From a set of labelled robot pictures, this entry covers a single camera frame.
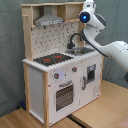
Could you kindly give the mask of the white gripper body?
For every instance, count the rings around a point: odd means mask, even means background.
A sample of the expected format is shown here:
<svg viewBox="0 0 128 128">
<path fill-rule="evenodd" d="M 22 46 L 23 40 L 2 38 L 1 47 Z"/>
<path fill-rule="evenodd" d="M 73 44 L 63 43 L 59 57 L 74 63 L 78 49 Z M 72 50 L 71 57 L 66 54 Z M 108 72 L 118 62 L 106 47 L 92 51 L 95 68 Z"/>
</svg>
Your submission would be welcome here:
<svg viewBox="0 0 128 128">
<path fill-rule="evenodd" d="M 96 4 L 94 3 L 94 0 L 85 0 L 83 4 L 83 9 L 85 10 L 87 7 L 95 11 Z"/>
</svg>

